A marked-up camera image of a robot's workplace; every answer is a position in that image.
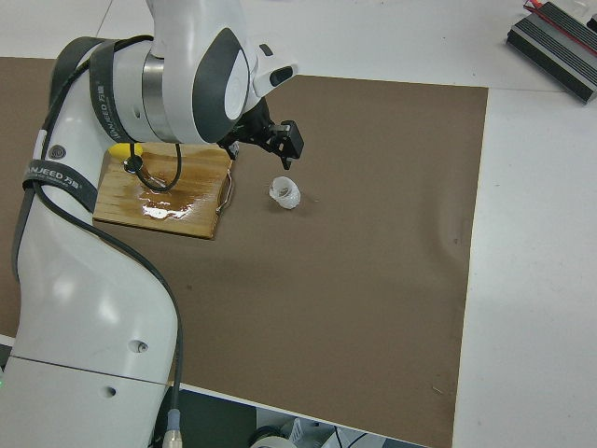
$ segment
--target red wire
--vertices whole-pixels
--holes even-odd
[[[531,3],[533,3],[533,5],[537,2],[537,0],[531,0]],[[547,23],[549,23],[550,25],[554,26],[555,28],[557,28],[562,34],[566,35],[568,38],[572,39],[573,41],[575,41],[578,45],[580,45],[583,49],[589,51],[590,53],[592,53],[593,55],[597,56],[597,50],[595,50],[593,47],[588,46],[587,44],[585,44],[582,40],[579,40],[578,38],[574,37],[573,35],[571,35],[570,33],[568,33],[566,30],[564,30],[560,25],[558,25],[555,21],[553,21],[552,19],[550,19],[548,16],[546,16],[543,12],[541,12],[539,10],[539,8],[537,7],[527,7],[526,5],[524,6],[524,8],[527,11],[531,11],[534,14],[536,14],[537,16],[539,16],[541,19],[543,19],[544,21],[546,21]]]

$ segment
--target brown cardboard sheet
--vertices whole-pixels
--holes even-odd
[[[20,178],[51,62],[0,60],[0,333]],[[256,147],[213,241],[117,225],[178,296],[184,382],[434,447],[451,445],[469,243],[487,91],[298,77],[269,96],[303,157],[284,172]],[[302,194],[286,211],[278,175]]]

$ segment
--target wooden cutting board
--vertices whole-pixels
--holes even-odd
[[[142,144],[143,163],[169,183],[176,173],[174,145]],[[99,221],[153,231],[213,238],[222,191],[229,188],[231,160],[217,146],[182,146],[182,174],[173,189],[156,192],[112,159],[99,188],[93,217]]]

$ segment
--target silver band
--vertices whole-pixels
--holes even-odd
[[[159,140],[162,142],[180,143],[174,136],[166,117],[161,89],[163,72],[163,59],[156,58],[151,53],[148,53],[146,63],[143,66],[143,105],[146,109],[149,126],[151,126],[151,129]]]

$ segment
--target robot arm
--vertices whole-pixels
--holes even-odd
[[[0,446],[145,448],[175,347],[182,356],[165,279],[92,227],[109,147],[217,142],[233,155],[239,140],[286,166],[300,155],[296,126],[273,124],[263,98],[297,66],[249,42],[238,0],[148,4],[153,42],[77,41],[58,62],[15,244],[21,322],[0,388]],[[176,425],[174,413],[168,446]]]

